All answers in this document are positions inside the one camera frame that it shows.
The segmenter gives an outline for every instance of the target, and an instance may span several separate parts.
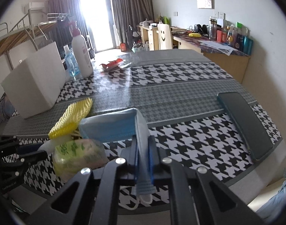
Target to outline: bunk bed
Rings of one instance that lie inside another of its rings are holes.
[[[7,30],[7,34],[0,37],[0,56],[5,54],[6,57],[9,60],[10,67],[13,70],[13,64],[11,62],[10,56],[9,56],[9,50],[22,44],[23,42],[30,40],[36,49],[38,50],[38,46],[36,44],[36,39],[40,37],[46,37],[46,33],[51,31],[54,26],[57,25],[58,20],[64,20],[65,17],[69,16],[68,13],[45,13],[41,10],[42,13],[47,15],[47,21],[41,22],[36,25],[32,23],[31,14],[37,10],[29,9],[27,14],[23,16],[22,19],[19,20],[18,23],[15,24],[15,26],[8,31],[8,24],[7,23],[1,23],[0,26],[6,25],[6,28],[0,29],[0,32],[3,30]],[[29,20],[29,25],[25,25],[25,19]]]

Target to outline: white chair back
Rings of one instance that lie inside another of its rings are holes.
[[[172,33],[170,25],[158,24],[158,38],[159,38],[160,50],[173,49]]]

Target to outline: black phone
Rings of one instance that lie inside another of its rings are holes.
[[[253,161],[261,161],[273,148],[259,118],[238,92],[219,93],[217,99],[236,126]]]

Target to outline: silver screw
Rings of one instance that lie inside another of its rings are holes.
[[[90,168],[88,168],[88,167],[85,167],[85,168],[83,168],[83,169],[81,169],[80,170],[80,173],[81,174],[88,174],[88,173],[90,173],[91,172],[91,169]]]
[[[170,164],[172,162],[172,159],[170,157],[165,157],[163,158],[162,162],[165,164]]]
[[[126,160],[124,159],[124,158],[122,158],[122,157],[118,157],[117,159],[116,159],[116,163],[117,164],[123,164],[123,163],[125,163],[126,162]]]
[[[204,166],[200,166],[199,168],[197,168],[197,171],[201,174],[205,174],[207,173],[207,168]]]

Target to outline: air conditioner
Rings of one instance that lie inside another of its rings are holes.
[[[24,7],[25,14],[28,13],[28,10],[31,9],[32,11],[42,10],[45,7],[44,2],[30,2]]]

